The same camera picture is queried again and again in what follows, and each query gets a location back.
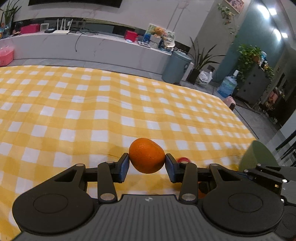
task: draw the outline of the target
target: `black cabinet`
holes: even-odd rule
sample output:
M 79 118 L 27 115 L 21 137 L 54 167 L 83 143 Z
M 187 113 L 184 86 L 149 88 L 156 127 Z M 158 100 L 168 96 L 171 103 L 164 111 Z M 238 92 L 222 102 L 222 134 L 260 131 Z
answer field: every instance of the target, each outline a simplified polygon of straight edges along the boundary
M 265 72 L 256 65 L 250 71 L 236 96 L 244 99 L 250 105 L 254 105 L 260 99 L 269 83 L 270 79 L 266 77 Z

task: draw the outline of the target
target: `orange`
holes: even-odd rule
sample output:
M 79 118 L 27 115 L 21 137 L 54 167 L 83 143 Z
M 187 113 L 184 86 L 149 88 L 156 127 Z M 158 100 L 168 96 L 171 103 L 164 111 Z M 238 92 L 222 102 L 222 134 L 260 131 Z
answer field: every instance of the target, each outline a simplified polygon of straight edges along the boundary
M 133 166 L 141 173 L 155 173 L 165 163 L 165 152 L 155 142 L 147 138 L 135 140 L 128 151 Z

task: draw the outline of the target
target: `gray floor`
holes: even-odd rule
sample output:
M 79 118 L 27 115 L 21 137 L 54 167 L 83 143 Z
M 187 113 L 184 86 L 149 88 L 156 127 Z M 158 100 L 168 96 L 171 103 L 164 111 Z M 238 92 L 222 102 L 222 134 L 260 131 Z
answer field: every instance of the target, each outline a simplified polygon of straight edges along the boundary
M 67 59 L 17 59 L 9 64 L 9 66 L 15 65 L 56 65 L 56 66 L 70 66 L 70 67 L 85 67 L 85 68 L 93 68 L 93 69 L 102 69 L 113 72 L 120 72 L 124 74 L 132 74 L 141 77 L 151 78 L 159 81 L 163 81 L 161 79 L 161 75 L 146 72 L 138 69 L 126 68 L 117 65 L 111 64 L 103 64 L 89 61 L 77 61 L 77 60 L 67 60 Z M 206 92 L 208 94 L 215 95 L 221 99 L 223 97 L 217 92 L 217 87 L 207 85 L 206 88 L 203 88 L 198 85 L 193 85 L 189 82 L 181 81 L 181 86 L 188 87 L 191 89 L 196 89 L 202 92 Z M 243 108 L 241 106 L 236 106 L 233 112 L 235 115 L 244 123 L 244 125 L 250 130 L 253 136 L 266 145 L 271 152 L 273 152 L 274 156 L 277 158 L 280 165 L 291 165 L 294 161 L 293 157 L 288 157 L 285 160 L 281 160 L 280 156 L 284 153 L 284 151 L 288 148 L 283 148 L 279 153 L 275 151 L 275 148 L 285 140 L 284 136 L 280 131 L 273 126 L 273 124 L 269 121 L 269 119 L 262 113 L 256 113 L 254 111 L 248 110 L 247 108 Z

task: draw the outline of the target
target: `flower vase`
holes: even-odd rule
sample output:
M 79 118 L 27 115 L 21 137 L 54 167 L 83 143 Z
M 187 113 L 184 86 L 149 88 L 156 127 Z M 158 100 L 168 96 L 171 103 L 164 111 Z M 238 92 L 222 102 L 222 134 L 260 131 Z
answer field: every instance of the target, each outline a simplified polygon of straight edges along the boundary
M 9 37 L 10 35 L 10 24 L 6 24 L 3 29 L 3 39 Z
M 200 74 L 200 71 L 197 70 L 197 69 L 193 69 L 191 71 L 191 73 L 189 74 L 188 78 L 187 78 L 187 81 L 192 83 L 192 84 L 195 84 L 196 82 L 196 79 L 198 77 L 198 75 Z

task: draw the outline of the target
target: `potted plant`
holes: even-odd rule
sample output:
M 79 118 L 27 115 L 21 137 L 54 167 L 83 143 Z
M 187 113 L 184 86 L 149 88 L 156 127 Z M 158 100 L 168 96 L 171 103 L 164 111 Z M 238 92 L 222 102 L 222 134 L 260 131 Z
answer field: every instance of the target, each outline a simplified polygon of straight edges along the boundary
M 211 47 L 209 49 L 209 51 L 204 55 L 205 48 L 203 48 L 202 51 L 200 51 L 200 47 L 198 45 L 198 42 L 197 42 L 197 48 L 196 48 L 191 37 L 190 37 L 190 40 L 192 42 L 192 47 L 193 47 L 193 50 L 194 50 L 194 54 L 192 55 L 194 67 L 193 67 L 190 75 L 188 76 L 187 80 L 190 83 L 195 84 L 195 81 L 196 81 L 198 75 L 200 74 L 201 69 L 206 64 L 211 64 L 211 63 L 212 64 L 219 64 L 216 61 L 212 61 L 211 60 L 212 58 L 218 57 L 218 56 L 225 56 L 225 55 L 210 55 L 210 52 L 212 51 L 213 48 L 216 47 L 216 45 Z
M 261 49 L 252 45 L 240 45 L 238 51 L 241 55 L 237 62 L 237 70 L 239 71 L 237 78 L 245 82 L 248 72 L 261 59 Z
M 14 4 L 10 0 L 8 0 L 8 3 L 4 9 L 4 19 L 5 19 L 5 27 L 3 29 L 3 38 L 7 38 L 10 35 L 10 27 L 11 22 L 15 14 L 20 10 L 22 6 L 17 6 L 19 0 L 17 0 Z

